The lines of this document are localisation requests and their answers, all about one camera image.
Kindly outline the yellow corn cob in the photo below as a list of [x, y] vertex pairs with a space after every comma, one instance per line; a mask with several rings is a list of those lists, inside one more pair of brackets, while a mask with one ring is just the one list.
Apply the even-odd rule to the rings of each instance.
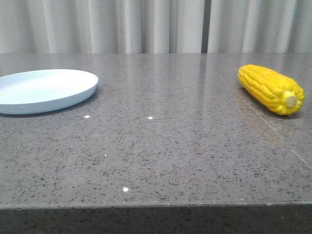
[[238, 70], [238, 79], [256, 100], [278, 115], [294, 114], [304, 103], [304, 89], [294, 79], [270, 68], [244, 65]]

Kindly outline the white curtain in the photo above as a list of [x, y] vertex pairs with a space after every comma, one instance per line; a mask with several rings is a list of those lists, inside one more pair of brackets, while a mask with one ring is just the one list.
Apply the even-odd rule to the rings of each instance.
[[307, 53], [309, 0], [3, 0], [7, 53]]

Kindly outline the light blue plate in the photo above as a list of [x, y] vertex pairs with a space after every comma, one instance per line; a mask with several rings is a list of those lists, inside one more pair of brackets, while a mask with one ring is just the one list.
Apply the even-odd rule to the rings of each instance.
[[40, 114], [85, 101], [96, 90], [98, 77], [72, 69], [36, 70], [0, 78], [0, 112]]

